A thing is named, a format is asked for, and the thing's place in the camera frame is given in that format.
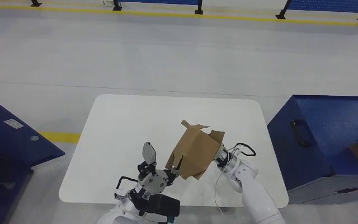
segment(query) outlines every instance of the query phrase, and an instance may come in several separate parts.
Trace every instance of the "black handle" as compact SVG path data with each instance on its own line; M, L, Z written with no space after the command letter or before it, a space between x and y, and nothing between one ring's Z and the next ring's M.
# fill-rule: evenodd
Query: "black handle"
M290 122L290 126L293 132L293 135L295 136L296 140L297 140L297 144L300 147L304 147L304 148L308 148L310 146L310 143L308 141L305 141L301 138L296 126L300 125L300 121L299 120L293 120Z

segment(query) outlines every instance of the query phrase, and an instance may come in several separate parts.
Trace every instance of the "white sticker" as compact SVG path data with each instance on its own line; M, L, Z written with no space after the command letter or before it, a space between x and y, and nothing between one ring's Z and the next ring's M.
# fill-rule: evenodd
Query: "white sticker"
M223 152L223 153L219 156L219 158L220 158L222 161L224 161L227 156L228 156L228 155L227 155L225 152Z
M10 119L10 120L5 120L4 121L6 124L10 125L11 127L15 128L15 129L19 129L19 128L23 128L24 126L22 124L20 124L19 122L17 122L14 119Z
M145 199L145 200L149 200L149 197L151 196L152 194L149 193L149 192L144 192L142 198Z
M142 188L142 187L141 187L139 184L136 184L135 187L134 187L134 190L135 190L137 193L139 193L140 190L141 190L141 188Z

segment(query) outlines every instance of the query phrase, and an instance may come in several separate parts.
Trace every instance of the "box flap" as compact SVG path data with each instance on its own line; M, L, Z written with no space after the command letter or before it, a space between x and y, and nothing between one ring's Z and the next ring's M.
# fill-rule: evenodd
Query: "box flap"
M191 128L203 129L203 128L210 127L210 126L205 126L205 125L201 125L201 124L191 125L186 120L182 120L181 124L184 125L184 127L186 127L186 128L191 127Z
M217 131L217 130L212 130L209 134L209 136L219 142L219 143L222 143L223 142L223 139L224 139L224 135L225 135L225 132L220 132L220 131Z

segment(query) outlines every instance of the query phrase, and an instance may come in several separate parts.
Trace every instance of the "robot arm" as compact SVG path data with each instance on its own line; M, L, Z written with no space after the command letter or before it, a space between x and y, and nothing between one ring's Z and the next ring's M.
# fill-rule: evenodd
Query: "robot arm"
M270 194L255 180L257 169L248 161L238 157L243 152L229 151L222 144L214 161L232 188L242 193L243 204L255 224L286 224ZM180 212L180 201L161 193L179 176L180 164L170 170L157 170L156 155L152 145L146 142L143 146L144 162L138 165L137 180L121 177L117 185L118 189L121 180L127 179L137 182L135 188L129 190L125 195L115 194L115 198L119 200L118 204L104 214L97 224L114 224L118 217L146 223L158 223L158 221L146 219L147 213L166 217L164 223L174 221L174 217L177 217Z
M241 160L239 153L230 153L222 145L214 159L232 188L242 193L243 205L254 223L286 224L266 188L255 180L257 169L248 161Z

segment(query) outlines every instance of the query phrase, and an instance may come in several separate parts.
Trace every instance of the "table top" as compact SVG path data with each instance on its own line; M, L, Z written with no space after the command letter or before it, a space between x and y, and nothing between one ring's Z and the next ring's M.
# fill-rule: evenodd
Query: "table top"
M266 187L279 208L288 194L277 163L269 132L259 104L253 100L191 97L101 95L97 97L62 182L59 197L64 202L114 204L114 191L121 176L136 179L144 142L157 151L157 168L164 166L185 131L181 121L209 125L203 129L225 131L227 148L237 142L250 145L255 157L240 155L258 168L256 179ZM214 187L220 170L212 162L196 180L181 177L163 194L181 201L182 206L215 206ZM122 181L125 194L135 183ZM216 190L221 207L243 207L224 177Z

